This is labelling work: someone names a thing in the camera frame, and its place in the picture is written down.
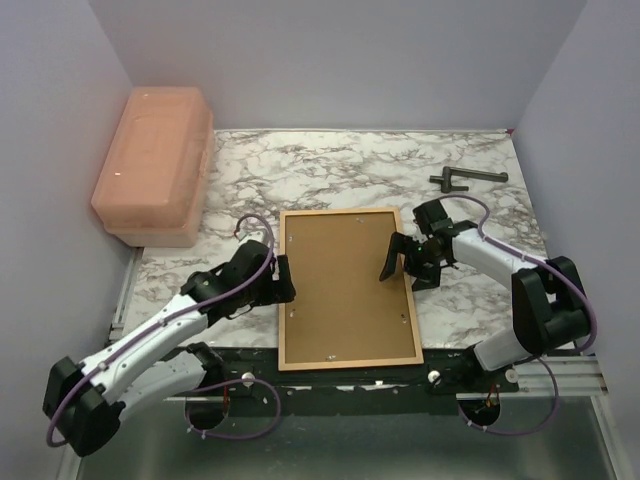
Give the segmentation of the brown frame backing board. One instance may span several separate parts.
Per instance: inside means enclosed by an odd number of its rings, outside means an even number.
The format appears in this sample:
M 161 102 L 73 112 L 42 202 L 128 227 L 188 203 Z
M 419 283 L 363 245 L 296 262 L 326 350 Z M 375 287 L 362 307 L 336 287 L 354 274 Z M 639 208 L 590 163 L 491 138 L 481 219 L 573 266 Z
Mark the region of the brown frame backing board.
M 284 211 L 280 251 L 296 290 L 279 308 L 282 371 L 417 365 L 424 361 L 411 283 L 379 279 L 398 209 Z

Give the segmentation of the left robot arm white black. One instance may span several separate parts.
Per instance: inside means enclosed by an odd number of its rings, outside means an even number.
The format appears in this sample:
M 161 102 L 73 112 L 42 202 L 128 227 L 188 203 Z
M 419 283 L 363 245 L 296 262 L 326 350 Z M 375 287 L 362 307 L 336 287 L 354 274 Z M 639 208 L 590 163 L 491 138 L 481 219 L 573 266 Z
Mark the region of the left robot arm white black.
M 203 343 L 182 342 L 242 309 L 295 298 L 289 261 L 256 240 L 244 240 L 230 261 L 193 273 L 151 319 L 114 344 L 74 362 L 64 357 L 49 372 L 43 411 L 46 443 L 88 456 L 109 442 L 122 421 L 180 393 L 209 395 L 252 388 L 254 373 L 234 372 Z

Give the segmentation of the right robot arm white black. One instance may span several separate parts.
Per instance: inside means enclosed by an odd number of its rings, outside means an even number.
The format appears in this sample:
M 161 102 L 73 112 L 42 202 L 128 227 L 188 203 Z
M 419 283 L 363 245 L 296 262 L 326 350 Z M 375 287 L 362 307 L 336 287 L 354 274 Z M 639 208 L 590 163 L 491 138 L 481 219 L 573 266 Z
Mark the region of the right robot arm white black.
M 575 340 L 593 343 L 595 314 L 569 258 L 528 254 L 488 235 L 483 221 L 455 222 L 440 199 L 419 205 L 413 215 L 425 239 L 393 233 L 381 281 L 401 267 L 413 277 L 413 291 L 435 289 L 444 268 L 465 264 L 507 288 L 511 295 L 510 327 L 467 348 L 454 369 L 467 389 L 483 391 L 494 383 L 497 370 Z

